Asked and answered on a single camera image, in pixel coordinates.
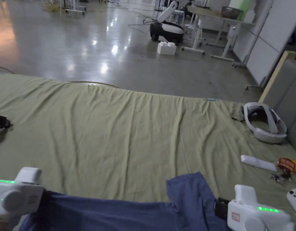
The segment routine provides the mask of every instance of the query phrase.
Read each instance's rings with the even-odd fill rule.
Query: white table
[[[224,48],[224,51],[223,51],[221,56],[212,54],[211,57],[215,57],[217,59],[223,59],[223,60],[228,60],[228,61],[234,62],[235,61],[234,59],[229,59],[229,58],[226,57],[226,55],[227,55],[227,52],[229,50],[230,44],[232,43],[233,39],[235,38],[234,35],[237,34],[237,32],[238,32],[236,30],[239,30],[239,28],[241,27],[241,24],[243,24],[243,23],[244,24],[253,24],[253,23],[247,23],[247,22],[242,22],[240,20],[233,20],[233,19],[230,19],[230,18],[225,18],[225,17],[221,16],[221,12],[219,12],[219,11],[207,10],[207,9],[195,7],[193,5],[188,5],[187,10],[189,12],[191,12],[191,13],[194,13],[194,14],[198,15],[198,17],[196,17],[195,22],[194,22],[194,31],[192,33],[192,37],[195,36],[195,33],[197,31],[199,15],[201,15],[201,21],[203,21],[204,18],[206,18],[206,17],[216,17],[216,18],[223,19],[223,23],[222,23],[221,29],[220,29],[220,31],[219,31],[219,33],[217,35],[216,42],[215,43],[208,43],[208,44],[211,45],[211,46]],[[229,33],[228,33],[228,36],[227,36],[228,41],[226,43],[226,46],[223,47],[223,46],[217,44],[217,42],[221,37],[223,26],[224,26],[225,22],[227,22],[230,25],[230,30],[229,30]],[[197,33],[192,48],[182,47],[182,49],[186,50],[186,51],[195,51],[195,52],[200,52],[202,54],[205,54],[205,51],[196,49],[197,44],[198,44],[198,40],[199,40],[199,36],[200,36],[200,33]]]

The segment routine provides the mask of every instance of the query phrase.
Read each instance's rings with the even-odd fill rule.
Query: vr headset
[[[244,114],[245,119],[238,121],[245,121],[248,127],[254,132],[254,136],[257,139],[266,143],[280,143],[286,139],[287,128],[285,123],[273,109],[269,108],[268,105],[257,102],[247,103],[243,106],[242,113]],[[269,125],[270,131],[255,128],[250,123],[250,120],[252,120],[252,117],[255,115],[257,115],[257,119],[262,120]]]

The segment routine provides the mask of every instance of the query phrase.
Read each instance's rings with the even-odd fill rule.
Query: wrinkled sheet
[[[200,172],[166,181],[170,203],[91,199],[45,191],[20,231],[229,231]]]
[[[0,133],[0,179],[22,167],[43,170],[48,190],[73,196],[168,202],[165,181],[200,171],[216,197],[234,186],[255,188],[261,204],[296,215],[271,172],[241,164],[240,155],[276,163],[296,160],[289,143],[258,141],[242,104],[149,94],[20,75],[0,75],[0,115],[14,126]]]

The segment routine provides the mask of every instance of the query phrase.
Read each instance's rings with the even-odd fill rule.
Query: bed
[[[105,86],[0,74],[0,179],[25,166],[43,170],[48,190],[75,196],[166,202],[165,181],[200,171],[216,197],[234,186],[254,187],[262,204],[285,210],[296,223],[284,186],[271,172],[241,164],[240,155],[276,162],[296,151],[256,140],[241,103],[128,91]]]

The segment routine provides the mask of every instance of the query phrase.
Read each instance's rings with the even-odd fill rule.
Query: red snack package
[[[277,162],[277,166],[283,171],[293,171],[295,168],[295,163],[291,159],[280,158]]]

